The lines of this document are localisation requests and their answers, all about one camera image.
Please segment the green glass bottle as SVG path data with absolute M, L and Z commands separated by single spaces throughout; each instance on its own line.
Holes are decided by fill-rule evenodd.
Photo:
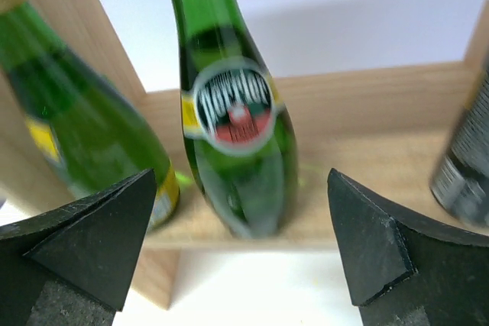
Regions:
M 1 67 L 34 143 L 76 199 L 152 169 L 157 193 L 148 227 L 171 218 L 180 188 L 156 134 L 28 0 L 1 0 Z
M 199 190 L 236 236 L 275 235 L 296 201 L 296 137 L 237 0 L 171 0 L 184 146 Z

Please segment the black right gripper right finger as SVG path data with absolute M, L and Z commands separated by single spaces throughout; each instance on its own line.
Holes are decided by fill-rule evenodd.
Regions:
M 329 210 L 364 325 L 486 325 L 488 238 L 386 199 L 336 169 Z

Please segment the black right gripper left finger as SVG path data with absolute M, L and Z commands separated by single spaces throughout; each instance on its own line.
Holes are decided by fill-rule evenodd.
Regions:
M 146 169 L 1 228 L 3 325 L 110 325 L 124 307 L 156 195 Z

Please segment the black beverage can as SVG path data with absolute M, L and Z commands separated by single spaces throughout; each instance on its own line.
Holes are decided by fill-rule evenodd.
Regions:
M 488 71 L 464 104 L 429 185 L 436 201 L 466 224 L 488 226 Z

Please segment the green glass bottle front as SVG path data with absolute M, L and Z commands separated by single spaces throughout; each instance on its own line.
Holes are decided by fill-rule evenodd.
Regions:
M 157 193 L 148 227 L 171 218 L 180 188 L 156 134 L 28 0 L 1 0 L 1 67 L 34 143 L 76 199 L 152 169 Z

